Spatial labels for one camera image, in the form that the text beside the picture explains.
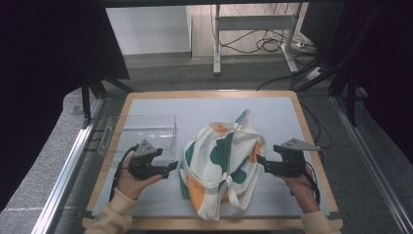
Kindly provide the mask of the clear plastic box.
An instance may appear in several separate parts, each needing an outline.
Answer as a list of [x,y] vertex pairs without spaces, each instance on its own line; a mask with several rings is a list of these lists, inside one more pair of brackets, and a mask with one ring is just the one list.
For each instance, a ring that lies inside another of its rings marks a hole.
[[148,140],[163,154],[154,163],[167,164],[175,160],[176,124],[173,114],[132,115],[110,117],[98,146],[103,157],[124,154],[132,146]]

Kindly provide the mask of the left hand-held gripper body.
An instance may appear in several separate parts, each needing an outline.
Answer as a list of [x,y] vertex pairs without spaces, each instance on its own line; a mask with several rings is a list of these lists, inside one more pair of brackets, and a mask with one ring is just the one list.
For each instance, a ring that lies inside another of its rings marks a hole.
[[129,173],[139,179],[145,180],[151,176],[160,175],[160,167],[153,166],[152,161],[155,148],[148,140],[144,139],[134,151],[128,167]]

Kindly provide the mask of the dark curtain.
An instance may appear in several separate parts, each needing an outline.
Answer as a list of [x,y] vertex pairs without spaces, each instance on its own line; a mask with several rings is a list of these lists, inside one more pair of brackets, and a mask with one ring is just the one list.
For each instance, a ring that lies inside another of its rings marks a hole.
[[413,0],[312,1],[301,32],[343,65],[329,92],[363,88],[365,108],[413,163]]
[[129,77],[99,0],[0,0],[0,212],[88,73]]

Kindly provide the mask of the white table mat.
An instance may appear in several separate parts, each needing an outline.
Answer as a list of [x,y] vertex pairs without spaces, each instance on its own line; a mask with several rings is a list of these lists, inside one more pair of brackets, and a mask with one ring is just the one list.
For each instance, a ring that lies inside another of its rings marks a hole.
[[[184,146],[203,126],[213,122],[233,122],[246,109],[250,111],[248,123],[265,138],[266,159],[279,161],[282,158],[273,150],[274,144],[280,145],[293,137],[304,138],[298,106],[291,97],[135,99],[127,116],[173,114],[176,124],[175,160],[181,161]],[[112,179],[124,154],[113,154],[108,176],[94,205],[93,216],[98,215],[103,204],[108,202]],[[228,203],[220,206],[222,219],[299,216],[301,213],[284,182],[264,171],[259,174],[246,210],[235,209]]]

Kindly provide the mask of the white metal desk frame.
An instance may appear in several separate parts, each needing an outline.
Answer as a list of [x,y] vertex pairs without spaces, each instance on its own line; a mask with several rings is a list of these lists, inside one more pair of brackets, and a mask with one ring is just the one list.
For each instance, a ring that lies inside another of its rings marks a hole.
[[221,55],[220,55],[220,32],[221,31],[240,31],[240,30],[286,30],[288,32],[285,39],[281,42],[282,54],[291,73],[297,73],[298,68],[294,62],[290,45],[299,20],[303,3],[299,3],[292,15],[272,15],[272,16],[240,16],[240,17],[221,17],[220,6],[215,7],[215,16],[212,20],[214,29],[214,51],[213,51],[213,74],[221,74]]

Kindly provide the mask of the person's right hand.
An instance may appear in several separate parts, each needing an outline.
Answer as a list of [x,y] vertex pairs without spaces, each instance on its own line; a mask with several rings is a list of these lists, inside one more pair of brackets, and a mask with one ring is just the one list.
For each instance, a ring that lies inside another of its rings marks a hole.
[[304,176],[286,177],[280,176],[290,192],[295,196],[298,206],[304,214],[314,213],[319,211],[319,204],[316,201],[312,184]]

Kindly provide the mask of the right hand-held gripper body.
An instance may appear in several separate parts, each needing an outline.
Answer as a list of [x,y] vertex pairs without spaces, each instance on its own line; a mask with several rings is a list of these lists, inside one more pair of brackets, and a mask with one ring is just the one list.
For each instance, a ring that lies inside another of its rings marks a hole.
[[319,146],[312,145],[306,141],[293,137],[292,139],[282,143],[286,151],[280,162],[276,162],[275,176],[299,177],[306,172],[306,160],[304,158],[305,151],[320,151]]

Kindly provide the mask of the black metal stand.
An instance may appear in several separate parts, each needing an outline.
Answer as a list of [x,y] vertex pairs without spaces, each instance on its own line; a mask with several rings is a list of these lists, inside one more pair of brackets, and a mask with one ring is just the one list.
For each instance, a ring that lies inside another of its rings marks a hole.
[[82,79],[82,105],[84,111],[83,128],[86,129],[93,119],[90,92],[93,92],[96,98],[106,98],[107,92],[103,87],[103,81],[109,82],[110,84],[120,88],[128,94],[133,93],[133,88],[127,86],[126,84],[118,81],[115,78],[110,78],[101,71],[91,70],[84,61],[82,61],[81,64],[84,71],[84,78]]
[[357,125],[355,120],[357,79],[352,74],[353,65],[356,63],[358,51],[362,47],[367,34],[383,9],[383,4],[383,1],[374,0],[363,12],[363,16],[360,16],[356,24],[347,31],[345,37],[334,47],[327,50],[329,55],[338,53],[339,61],[321,75],[296,88],[297,92],[305,92],[314,85],[333,76],[334,79],[328,88],[328,93],[336,97],[339,96],[344,89],[347,89],[346,116],[353,127]]

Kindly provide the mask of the white green orange tote bag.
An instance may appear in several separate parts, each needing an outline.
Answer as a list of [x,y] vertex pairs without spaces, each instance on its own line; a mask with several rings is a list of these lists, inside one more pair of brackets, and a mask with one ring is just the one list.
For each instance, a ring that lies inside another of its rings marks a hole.
[[248,123],[245,110],[234,122],[202,127],[184,148],[179,165],[181,196],[192,202],[199,217],[220,218],[220,206],[245,210],[258,182],[257,157],[265,138]]

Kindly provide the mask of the wooden table board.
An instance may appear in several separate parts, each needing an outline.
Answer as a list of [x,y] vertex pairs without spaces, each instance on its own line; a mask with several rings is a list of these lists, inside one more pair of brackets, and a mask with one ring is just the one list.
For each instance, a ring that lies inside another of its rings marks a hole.
[[[156,99],[156,98],[275,98],[290,97],[293,103],[298,106],[298,117],[301,126],[304,128],[304,138],[310,137],[308,126],[303,117],[297,95],[291,91],[234,91],[234,92],[147,92],[132,93],[128,95],[124,104],[121,116],[127,116],[131,102],[135,99]],[[128,156],[133,153],[126,151],[116,167],[112,179],[110,202],[114,195],[120,170]],[[108,171],[114,155],[107,158]],[[332,197],[327,192],[327,180],[324,170],[316,154],[307,153],[306,172],[303,175],[313,186],[319,210],[327,217],[330,226],[340,230],[343,222],[340,219],[329,219],[330,213],[336,207],[332,202]],[[154,184],[147,186],[138,197],[137,204],[133,211],[132,227],[130,229],[155,229],[155,230],[269,230],[269,229],[302,229],[304,230],[301,215],[299,216],[264,216],[258,218],[219,218],[218,220],[203,219],[196,213],[191,201],[181,196],[179,165],[174,171],[169,173],[168,178],[162,178]]]

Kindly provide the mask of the aluminium rail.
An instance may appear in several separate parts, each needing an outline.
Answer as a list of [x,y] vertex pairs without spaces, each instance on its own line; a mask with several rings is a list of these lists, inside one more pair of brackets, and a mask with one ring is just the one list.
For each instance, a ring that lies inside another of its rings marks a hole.
[[102,98],[88,97],[92,120],[84,116],[81,97],[69,96],[63,101],[63,113],[33,167],[38,185],[48,198],[41,207],[30,234],[47,234],[63,201],[71,178],[89,139]]
[[413,220],[409,217],[408,212],[379,168],[358,128],[348,119],[345,105],[338,97],[332,97],[331,101],[400,232],[402,234],[413,234]]

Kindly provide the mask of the white power strip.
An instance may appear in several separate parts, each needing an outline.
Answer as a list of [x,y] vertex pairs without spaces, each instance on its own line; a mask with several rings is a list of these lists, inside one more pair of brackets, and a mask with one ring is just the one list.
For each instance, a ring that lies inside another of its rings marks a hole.
[[311,81],[315,78],[317,78],[319,75],[321,75],[324,72],[324,69],[322,67],[316,67],[313,71],[311,71],[307,76],[306,79]]

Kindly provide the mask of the white board panel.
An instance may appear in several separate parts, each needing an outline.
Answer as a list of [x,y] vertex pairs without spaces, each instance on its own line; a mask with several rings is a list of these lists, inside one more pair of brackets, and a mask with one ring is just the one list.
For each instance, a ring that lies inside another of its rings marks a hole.
[[184,6],[107,8],[106,14],[123,55],[190,51]]

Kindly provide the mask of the person's left hand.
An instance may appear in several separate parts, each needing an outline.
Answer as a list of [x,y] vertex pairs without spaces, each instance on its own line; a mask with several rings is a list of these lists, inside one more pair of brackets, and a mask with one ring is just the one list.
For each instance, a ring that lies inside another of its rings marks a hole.
[[139,180],[133,177],[128,171],[130,160],[131,156],[128,156],[124,162],[123,168],[120,170],[116,188],[130,199],[136,201],[147,186],[161,180],[162,176],[154,175],[145,180]]

